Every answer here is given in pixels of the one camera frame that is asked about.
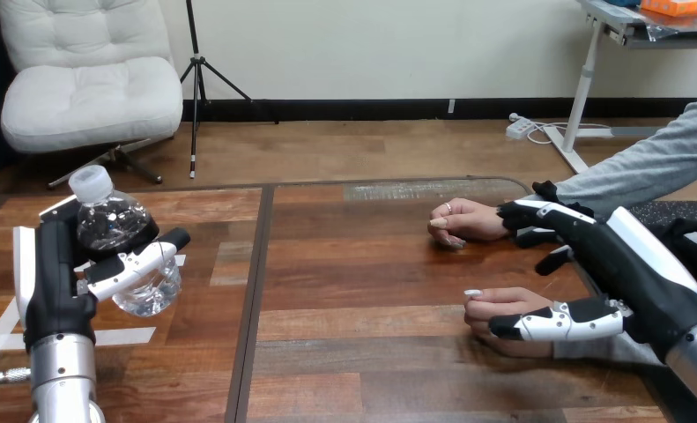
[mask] white wall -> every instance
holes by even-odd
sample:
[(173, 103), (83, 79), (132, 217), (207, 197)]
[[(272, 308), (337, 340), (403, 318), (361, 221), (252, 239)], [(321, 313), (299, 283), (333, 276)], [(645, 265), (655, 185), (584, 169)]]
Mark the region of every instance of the white wall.
[[(192, 56), (185, 2), (160, 2), (182, 73)], [(193, 4), (201, 52), (256, 99), (571, 97), (590, 35), (575, 0)], [(697, 50), (603, 39), (600, 53), (592, 95), (697, 97)], [(209, 98), (238, 98), (210, 73), (205, 82)]]

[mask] gray long-sleeve shirt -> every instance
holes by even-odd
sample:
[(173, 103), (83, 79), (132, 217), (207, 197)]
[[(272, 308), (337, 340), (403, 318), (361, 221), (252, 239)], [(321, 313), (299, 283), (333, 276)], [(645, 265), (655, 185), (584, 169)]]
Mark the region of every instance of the gray long-sleeve shirt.
[[(556, 183), (559, 200), (579, 202), (607, 217), (630, 206), (670, 194), (697, 180), (697, 102), (653, 137)], [(555, 358), (592, 358), (660, 364), (647, 345), (627, 334), (582, 342), (557, 342)]]

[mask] robotic arm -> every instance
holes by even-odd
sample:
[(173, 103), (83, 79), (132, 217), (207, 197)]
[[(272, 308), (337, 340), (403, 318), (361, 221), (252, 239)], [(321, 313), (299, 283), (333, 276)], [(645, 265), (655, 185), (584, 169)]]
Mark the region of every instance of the robotic arm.
[(499, 215), (539, 228), (524, 234), (520, 245), (548, 237), (565, 244), (538, 265), (538, 273), (550, 274), (573, 260), (604, 294), (524, 315), (496, 316), (489, 322), (495, 336), (570, 341), (625, 331), (649, 344), (697, 397), (697, 283), (631, 213), (618, 208), (599, 224), (560, 204), (517, 200), (502, 205)]
[(30, 368), (0, 373), (0, 384), (31, 379), (36, 413), (30, 423), (105, 421), (96, 405), (96, 338), (91, 326), (96, 305), (133, 287), (189, 242), (180, 228), (153, 241), (135, 242), (94, 263), (85, 270), (85, 279), (78, 280), (74, 268), (83, 257), (73, 215), (66, 213), (77, 209), (74, 203), (48, 209), (47, 216), (56, 218), (41, 215), (37, 229), (13, 229), (16, 300)]

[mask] wood grain tabletop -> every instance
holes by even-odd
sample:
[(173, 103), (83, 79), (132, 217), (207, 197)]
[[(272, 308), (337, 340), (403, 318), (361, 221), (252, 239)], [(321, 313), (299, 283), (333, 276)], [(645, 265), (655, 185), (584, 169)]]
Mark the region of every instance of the wood grain tabletop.
[(548, 247), (439, 249), (426, 223), (443, 201), (525, 194), (507, 181), (446, 187), (275, 189), (246, 421), (665, 421), (630, 372), (505, 358), (471, 338), (465, 289), (525, 286), (560, 301), (588, 292), (571, 268), (534, 272)]
[[(149, 318), (99, 306), (95, 330), (155, 328), (141, 345), (96, 348), (97, 397), (108, 422), (220, 422), (224, 419), (248, 280), (260, 189), (137, 194), (162, 233), (182, 226), (182, 292)], [(13, 298), (13, 226), (37, 226), (61, 197), (8, 199), (0, 208), (0, 318)], [(13, 333), (22, 331), (16, 324)], [(23, 349), (0, 351), (0, 370), (28, 367)], [(0, 387), (0, 422), (27, 422), (29, 385)]]
[[(153, 328), (147, 343), (96, 349), (107, 421), (666, 421), (629, 370), (510, 359), (471, 337), (465, 289), (589, 295), (568, 266), (534, 272), (548, 246), (452, 251), (426, 233), (450, 198), (496, 205), (526, 193), (473, 178), (136, 194), (162, 231), (183, 226), (192, 242), (168, 310), (143, 319), (100, 305), (96, 330)], [(38, 225), (60, 199), (0, 204), (0, 319), (13, 298), (11, 228)], [(27, 365), (23, 350), (0, 349), (0, 369)], [(31, 414), (28, 385), (0, 387), (0, 422)]]

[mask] woman's hand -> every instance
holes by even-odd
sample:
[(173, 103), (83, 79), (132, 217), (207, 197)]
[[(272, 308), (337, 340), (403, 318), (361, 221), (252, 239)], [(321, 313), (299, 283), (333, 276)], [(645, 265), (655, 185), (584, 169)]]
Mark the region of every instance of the woman's hand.
[(508, 234), (495, 207), (463, 198), (455, 198), (448, 204), (449, 207), (442, 204), (431, 211), (428, 222), (428, 232), (440, 244), (461, 249), (464, 239), (493, 241)]
[(485, 289), (471, 295), (465, 304), (464, 320), (484, 344), (509, 357), (551, 358), (553, 342), (514, 341), (497, 338), (488, 330), (488, 320), (495, 315), (518, 315), (543, 307), (553, 301), (524, 288)]

